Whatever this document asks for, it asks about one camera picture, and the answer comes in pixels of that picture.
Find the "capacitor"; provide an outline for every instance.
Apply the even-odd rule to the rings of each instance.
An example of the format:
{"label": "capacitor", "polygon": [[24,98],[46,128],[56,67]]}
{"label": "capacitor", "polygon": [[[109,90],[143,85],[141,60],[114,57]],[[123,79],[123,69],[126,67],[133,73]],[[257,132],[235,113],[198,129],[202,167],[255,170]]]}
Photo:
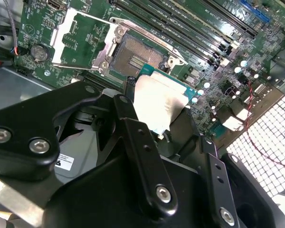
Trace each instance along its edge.
{"label": "capacitor", "polygon": [[202,85],[204,86],[205,89],[208,89],[210,87],[210,83],[207,80],[203,80],[201,83],[202,83]]}
{"label": "capacitor", "polygon": [[214,110],[216,108],[213,101],[209,101],[209,106],[212,110]]}
{"label": "capacitor", "polygon": [[229,96],[230,96],[232,99],[236,99],[236,97],[237,97],[236,93],[233,92],[233,91],[231,91],[231,92],[229,93]]}
{"label": "capacitor", "polygon": [[197,88],[196,90],[198,91],[198,95],[200,95],[200,96],[203,96],[205,93],[202,88]]}
{"label": "capacitor", "polygon": [[248,85],[249,80],[244,74],[240,74],[237,79],[242,85]]}
{"label": "capacitor", "polygon": [[236,67],[236,68],[234,68],[234,73],[236,73],[236,74],[238,74],[238,73],[240,73],[242,71],[242,68],[240,68],[240,67]]}
{"label": "capacitor", "polygon": [[241,61],[240,65],[241,67],[247,67],[247,61],[246,60]]}
{"label": "capacitor", "polygon": [[215,115],[213,113],[210,114],[210,119],[212,122],[216,122],[217,118],[215,117]]}
{"label": "capacitor", "polygon": [[34,44],[30,49],[30,54],[37,63],[44,62],[50,58],[49,49],[42,44]]}
{"label": "capacitor", "polygon": [[253,78],[257,79],[259,77],[259,74],[255,70],[250,70],[250,74]]}
{"label": "capacitor", "polygon": [[198,98],[197,97],[194,97],[194,98],[192,98],[192,103],[194,103],[194,104],[196,104],[199,100],[198,100]]}
{"label": "capacitor", "polygon": [[268,73],[263,72],[262,73],[262,78],[264,78],[265,80],[270,80],[272,77]]}

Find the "red wire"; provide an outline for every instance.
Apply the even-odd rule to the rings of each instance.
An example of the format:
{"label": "red wire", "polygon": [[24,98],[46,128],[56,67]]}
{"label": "red wire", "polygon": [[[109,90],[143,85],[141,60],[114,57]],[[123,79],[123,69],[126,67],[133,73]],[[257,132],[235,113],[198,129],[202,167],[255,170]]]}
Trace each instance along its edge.
{"label": "red wire", "polygon": [[15,52],[15,54],[16,54],[16,56],[18,55],[18,47],[15,47],[14,48],[14,52]]}
{"label": "red wire", "polygon": [[249,81],[248,82],[248,86],[249,86],[249,92],[250,92],[250,97],[249,97],[249,106],[248,106],[248,114],[247,114],[247,120],[246,120],[246,126],[245,126],[245,131],[248,135],[248,139],[250,141],[250,143],[253,145],[253,147],[265,158],[269,159],[270,161],[272,161],[273,163],[276,163],[276,164],[279,164],[279,165],[282,165],[283,167],[285,167],[284,164],[282,164],[281,162],[279,161],[275,161],[273,160],[272,158],[270,158],[269,156],[265,155],[263,152],[261,152],[258,147],[255,145],[255,143],[252,141],[250,135],[249,135],[249,132],[248,132],[248,127],[249,127],[249,113],[250,113],[250,110],[251,110],[251,107],[252,107],[252,100],[253,100],[253,89],[252,89],[252,85],[251,85],[251,82]]}

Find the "gray metal panel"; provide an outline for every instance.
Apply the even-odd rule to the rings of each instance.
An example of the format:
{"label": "gray metal panel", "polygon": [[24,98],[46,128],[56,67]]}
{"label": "gray metal panel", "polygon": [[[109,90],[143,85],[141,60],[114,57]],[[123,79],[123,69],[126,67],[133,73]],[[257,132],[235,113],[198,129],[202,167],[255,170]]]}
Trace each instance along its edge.
{"label": "gray metal panel", "polygon": [[50,87],[0,68],[0,109],[50,91]]}
{"label": "gray metal panel", "polygon": [[74,158],[71,170],[55,167],[57,178],[67,183],[96,166],[96,133],[84,131],[79,137],[66,141],[60,146],[60,153]]}

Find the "black metal arm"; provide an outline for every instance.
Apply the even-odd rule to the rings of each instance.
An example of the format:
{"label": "black metal arm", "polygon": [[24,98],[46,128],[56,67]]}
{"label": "black metal arm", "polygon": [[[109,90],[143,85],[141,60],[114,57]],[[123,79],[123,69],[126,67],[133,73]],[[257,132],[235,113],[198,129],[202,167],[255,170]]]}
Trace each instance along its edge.
{"label": "black metal arm", "polygon": [[[133,95],[130,86],[125,91]],[[247,181],[252,177],[243,166],[227,175],[225,165],[229,171],[233,161],[218,159],[213,142],[200,135],[186,109],[170,126],[175,154],[184,166],[160,157],[131,99],[100,95],[77,82],[0,110],[3,179],[46,182],[52,177],[59,143],[82,130],[97,131],[97,167],[51,197],[43,227],[258,228],[264,227],[261,218],[268,216],[275,222],[267,227],[285,228],[285,216],[276,218],[273,212],[279,209],[269,197],[257,202],[266,211],[256,211],[249,201],[253,216],[238,214],[247,200],[234,200],[234,173],[249,183],[244,194],[258,190],[254,196],[260,199],[266,193],[258,183]]]}

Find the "metal bracket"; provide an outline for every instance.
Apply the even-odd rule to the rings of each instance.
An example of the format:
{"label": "metal bracket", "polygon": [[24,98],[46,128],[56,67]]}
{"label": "metal bracket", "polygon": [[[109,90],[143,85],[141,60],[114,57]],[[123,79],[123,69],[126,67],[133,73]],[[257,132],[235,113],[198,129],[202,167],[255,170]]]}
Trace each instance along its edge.
{"label": "metal bracket", "polygon": [[[91,67],[82,67],[82,66],[77,66],[77,65],[72,65],[72,64],[63,64],[61,60],[61,56],[65,48],[65,44],[62,42],[63,36],[70,32],[72,23],[74,21],[74,17],[77,14],[103,22],[110,26],[109,31],[104,40],[105,47],[102,51],[98,53],[97,58],[93,60]],[[55,49],[52,64],[54,66],[64,67],[64,68],[84,69],[84,70],[91,70],[91,71],[98,70],[101,74],[106,74],[109,68],[109,64],[112,60],[112,54],[116,48],[116,45],[117,43],[121,42],[126,31],[127,31],[127,28],[122,25],[117,25],[117,24],[108,22],[106,20],[93,17],[89,14],[80,12],[74,8],[68,8],[64,22],[58,25],[58,27],[54,29],[53,34],[52,34],[50,45]]]}
{"label": "metal bracket", "polygon": [[136,25],[135,23],[133,23],[129,20],[125,20],[125,19],[121,19],[121,18],[115,18],[115,17],[110,18],[110,22],[114,22],[118,25],[123,25],[129,29],[132,29],[135,32],[143,35],[144,37],[152,40],[154,43],[156,43],[156,44],[160,45],[161,47],[163,47],[164,49],[166,49],[170,53],[172,58],[178,59],[178,61],[174,61],[173,63],[169,63],[169,61],[168,61],[167,62],[168,66],[172,66],[172,64],[174,66],[175,65],[182,66],[184,64],[186,64],[186,65],[188,64],[188,62],[183,58],[183,56],[179,53],[179,51],[176,48],[174,48],[172,45],[168,44],[167,42],[163,41],[162,39],[158,38],[157,36],[153,35],[152,33],[148,32],[147,30]]}

